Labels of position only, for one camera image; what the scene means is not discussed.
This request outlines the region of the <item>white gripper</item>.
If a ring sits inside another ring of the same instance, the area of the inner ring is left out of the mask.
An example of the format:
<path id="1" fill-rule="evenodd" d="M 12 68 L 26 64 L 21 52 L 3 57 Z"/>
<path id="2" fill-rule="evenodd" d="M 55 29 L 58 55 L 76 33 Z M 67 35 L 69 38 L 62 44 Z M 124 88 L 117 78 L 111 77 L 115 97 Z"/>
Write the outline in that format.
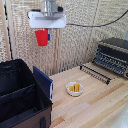
<path id="1" fill-rule="evenodd" d="M 53 16 L 44 16 L 42 12 L 29 11 L 29 25 L 31 28 L 49 29 L 48 41 L 50 41 L 53 29 L 66 27 L 66 15 L 63 13 L 55 13 Z"/>

